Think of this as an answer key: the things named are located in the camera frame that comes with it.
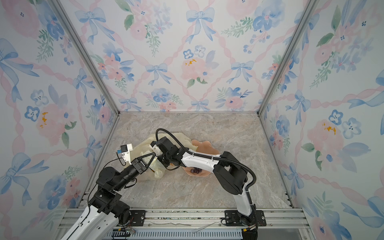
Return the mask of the cream plastic bag orange print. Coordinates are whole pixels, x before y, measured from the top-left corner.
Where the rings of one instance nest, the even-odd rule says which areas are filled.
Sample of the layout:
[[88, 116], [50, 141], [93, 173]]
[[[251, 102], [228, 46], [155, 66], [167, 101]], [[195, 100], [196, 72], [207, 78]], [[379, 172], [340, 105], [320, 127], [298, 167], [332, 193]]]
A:
[[[184, 147], [189, 148], [193, 151], [197, 150], [198, 147], [194, 146], [192, 144], [192, 140], [186, 135], [182, 133], [173, 133], [173, 135], [183, 144]], [[180, 145], [171, 136], [169, 136], [169, 134], [158, 135], [159, 140], [162, 137], [166, 137], [172, 142], [173, 145], [176, 145], [178, 148], [180, 148]], [[130, 164], [133, 162], [134, 159], [150, 154], [148, 157], [142, 159], [142, 162], [147, 165], [150, 162], [151, 158], [154, 156], [151, 155], [152, 153], [156, 153], [156, 156], [162, 154], [163, 152], [161, 152], [158, 147], [152, 147], [152, 142], [156, 142], [155, 134], [150, 135], [146, 140], [134, 147], [133, 150], [130, 152]], [[152, 163], [149, 166], [149, 169], [146, 170], [144, 173], [140, 174], [137, 179], [139, 182], [159, 180], [164, 176], [167, 171], [168, 170], [166, 170], [166, 167], [164, 167], [164, 165], [157, 159], [157, 157], [154, 157]]]

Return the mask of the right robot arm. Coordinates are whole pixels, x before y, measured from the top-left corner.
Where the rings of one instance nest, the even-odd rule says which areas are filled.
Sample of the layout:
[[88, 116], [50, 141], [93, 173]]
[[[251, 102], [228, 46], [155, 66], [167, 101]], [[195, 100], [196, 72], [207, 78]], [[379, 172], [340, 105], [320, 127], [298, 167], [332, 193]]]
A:
[[257, 177], [231, 153], [202, 154], [184, 147], [179, 141], [174, 144], [167, 137], [153, 141], [151, 149], [165, 167], [173, 164], [176, 167], [198, 168], [213, 173], [222, 188], [233, 195], [240, 222], [244, 226], [256, 225], [256, 206], [249, 190], [256, 183]]

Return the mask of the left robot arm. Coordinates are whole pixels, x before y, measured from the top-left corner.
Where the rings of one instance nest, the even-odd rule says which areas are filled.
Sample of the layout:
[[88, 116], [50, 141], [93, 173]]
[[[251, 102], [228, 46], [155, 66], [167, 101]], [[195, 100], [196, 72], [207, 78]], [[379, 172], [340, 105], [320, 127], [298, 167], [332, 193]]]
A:
[[97, 190], [76, 223], [65, 233], [63, 240], [102, 240], [115, 227], [142, 227], [146, 211], [130, 210], [130, 206], [121, 201], [119, 191], [127, 189], [127, 184], [149, 169], [156, 154], [150, 153], [131, 161], [131, 165], [117, 171], [105, 167], [96, 181]]

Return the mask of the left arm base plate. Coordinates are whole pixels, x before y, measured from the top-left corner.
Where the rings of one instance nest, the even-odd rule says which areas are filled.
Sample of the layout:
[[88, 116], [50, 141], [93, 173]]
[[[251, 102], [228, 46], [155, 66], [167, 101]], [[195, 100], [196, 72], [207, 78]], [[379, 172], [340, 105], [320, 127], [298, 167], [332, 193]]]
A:
[[145, 210], [124, 210], [119, 216], [119, 226], [143, 227], [146, 213]]

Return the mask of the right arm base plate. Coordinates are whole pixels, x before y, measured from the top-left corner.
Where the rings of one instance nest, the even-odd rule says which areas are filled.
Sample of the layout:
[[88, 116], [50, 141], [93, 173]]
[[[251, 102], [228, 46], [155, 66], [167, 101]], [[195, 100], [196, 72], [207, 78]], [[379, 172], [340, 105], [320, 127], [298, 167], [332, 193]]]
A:
[[250, 216], [241, 215], [237, 210], [224, 211], [225, 216], [222, 218], [222, 224], [228, 227], [251, 227], [257, 224], [258, 227], [267, 225], [264, 212], [255, 210]]

